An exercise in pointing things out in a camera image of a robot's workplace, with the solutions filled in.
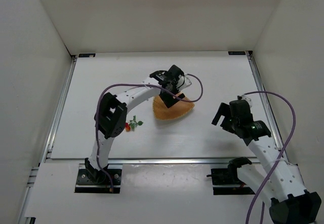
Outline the cherry sprig with green leaves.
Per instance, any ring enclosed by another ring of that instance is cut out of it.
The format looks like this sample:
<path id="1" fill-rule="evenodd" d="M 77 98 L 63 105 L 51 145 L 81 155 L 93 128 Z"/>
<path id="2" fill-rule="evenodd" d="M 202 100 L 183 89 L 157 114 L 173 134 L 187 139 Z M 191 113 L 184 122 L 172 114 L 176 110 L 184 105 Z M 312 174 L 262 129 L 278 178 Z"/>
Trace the cherry sprig with green leaves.
<path id="1" fill-rule="evenodd" d="M 136 115 L 134 115 L 128 122 L 126 122 L 125 129 L 126 131 L 134 131 L 138 126 L 142 126 L 143 123 L 143 121 L 137 120 Z"/>

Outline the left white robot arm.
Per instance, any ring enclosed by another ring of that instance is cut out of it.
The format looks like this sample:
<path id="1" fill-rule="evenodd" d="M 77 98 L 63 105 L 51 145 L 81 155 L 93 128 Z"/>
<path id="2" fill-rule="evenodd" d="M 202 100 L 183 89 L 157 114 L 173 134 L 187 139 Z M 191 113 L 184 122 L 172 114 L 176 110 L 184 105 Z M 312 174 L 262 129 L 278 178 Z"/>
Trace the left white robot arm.
<path id="1" fill-rule="evenodd" d="M 114 139 L 126 127 L 127 114 L 155 96 L 161 96 L 167 108 L 184 99 L 181 90 L 191 81 L 184 72 L 173 65 L 168 71 L 151 73 L 140 84 L 114 84 L 99 97 L 95 120 L 95 143 L 89 158 L 85 159 L 86 175 L 95 184 L 112 183 L 107 172 L 108 155 Z"/>

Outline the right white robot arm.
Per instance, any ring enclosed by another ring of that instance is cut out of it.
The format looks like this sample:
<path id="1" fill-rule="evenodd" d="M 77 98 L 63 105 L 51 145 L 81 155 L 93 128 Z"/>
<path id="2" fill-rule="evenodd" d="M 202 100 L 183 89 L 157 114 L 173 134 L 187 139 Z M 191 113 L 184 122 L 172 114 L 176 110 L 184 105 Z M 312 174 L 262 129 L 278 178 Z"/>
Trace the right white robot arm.
<path id="1" fill-rule="evenodd" d="M 254 120 L 248 101 L 221 103 L 213 125 L 238 136 L 255 154 L 266 178 L 247 158 L 230 161 L 228 168 L 236 180 L 248 185 L 269 210 L 273 223 L 313 223 L 321 206 L 317 192 L 309 192 L 293 172 L 293 164 L 279 156 L 275 143 L 264 140 L 271 132 L 262 120 Z"/>

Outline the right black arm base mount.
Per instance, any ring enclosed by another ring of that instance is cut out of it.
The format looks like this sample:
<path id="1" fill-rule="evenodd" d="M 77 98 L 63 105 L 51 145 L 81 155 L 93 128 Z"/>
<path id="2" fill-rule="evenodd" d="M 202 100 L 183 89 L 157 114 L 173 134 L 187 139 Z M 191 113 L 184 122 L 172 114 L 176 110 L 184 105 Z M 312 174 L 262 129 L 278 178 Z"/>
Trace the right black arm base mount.
<path id="1" fill-rule="evenodd" d="M 214 196 L 253 195 L 254 191 L 238 178 L 237 170 L 244 165 L 252 165 L 247 157 L 230 160 L 225 168 L 212 168 L 207 178 L 211 178 Z"/>

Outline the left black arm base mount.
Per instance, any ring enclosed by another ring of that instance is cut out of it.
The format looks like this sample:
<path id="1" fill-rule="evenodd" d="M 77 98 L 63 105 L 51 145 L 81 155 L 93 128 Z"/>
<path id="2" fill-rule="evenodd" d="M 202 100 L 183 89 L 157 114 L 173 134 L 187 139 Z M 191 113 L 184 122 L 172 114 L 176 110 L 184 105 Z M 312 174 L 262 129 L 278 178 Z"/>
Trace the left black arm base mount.
<path id="1" fill-rule="evenodd" d="M 92 167 L 80 166 L 75 181 L 75 193 L 119 194 L 122 182 L 121 168 L 104 168 L 105 172 Z"/>

